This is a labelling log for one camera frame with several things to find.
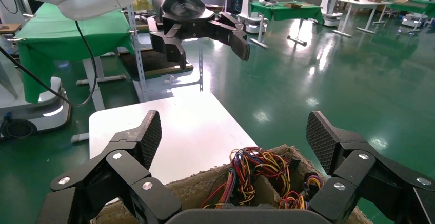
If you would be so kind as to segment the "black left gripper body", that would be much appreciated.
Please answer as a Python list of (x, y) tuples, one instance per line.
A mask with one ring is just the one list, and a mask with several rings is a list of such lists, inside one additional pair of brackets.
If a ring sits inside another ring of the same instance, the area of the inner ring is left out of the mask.
[(216, 39), (215, 13), (202, 0), (152, 0), (156, 10), (156, 28), (151, 29), (151, 41), (160, 37), (185, 40)]

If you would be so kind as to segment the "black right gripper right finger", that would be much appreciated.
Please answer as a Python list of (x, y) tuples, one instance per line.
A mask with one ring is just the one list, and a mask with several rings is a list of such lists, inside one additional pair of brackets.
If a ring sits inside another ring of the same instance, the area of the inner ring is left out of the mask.
[(359, 133), (333, 126), (320, 111), (308, 115), (306, 139), (329, 179), (310, 208), (344, 223), (360, 199), (395, 223), (434, 223), (434, 180), (395, 162)]

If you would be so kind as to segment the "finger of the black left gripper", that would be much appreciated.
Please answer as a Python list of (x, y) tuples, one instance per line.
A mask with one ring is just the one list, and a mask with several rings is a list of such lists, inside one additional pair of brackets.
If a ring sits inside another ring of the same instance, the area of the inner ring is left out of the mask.
[(247, 43), (245, 29), (246, 25), (228, 12), (221, 12), (217, 19), (207, 22), (207, 36), (230, 46), (242, 61), (248, 61), (250, 55), (250, 45)]
[(182, 24), (173, 24), (165, 33), (164, 24), (156, 16), (147, 18), (147, 23), (153, 50), (164, 54), (169, 62), (177, 63), (181, 70), (185, 70), (186, 53), (179, 37)]

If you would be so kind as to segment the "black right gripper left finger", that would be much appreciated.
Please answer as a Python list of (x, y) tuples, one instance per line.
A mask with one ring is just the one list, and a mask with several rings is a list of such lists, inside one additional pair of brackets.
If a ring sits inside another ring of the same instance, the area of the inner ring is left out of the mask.
[(161, 139), (160, 115), (150, 110), (138, 127), (117, 132), (99, 155), (56, 177), (37, 223), (89, 223), (116, 198), (139, 223), (169, 221), (182, 204), (150, 172)]

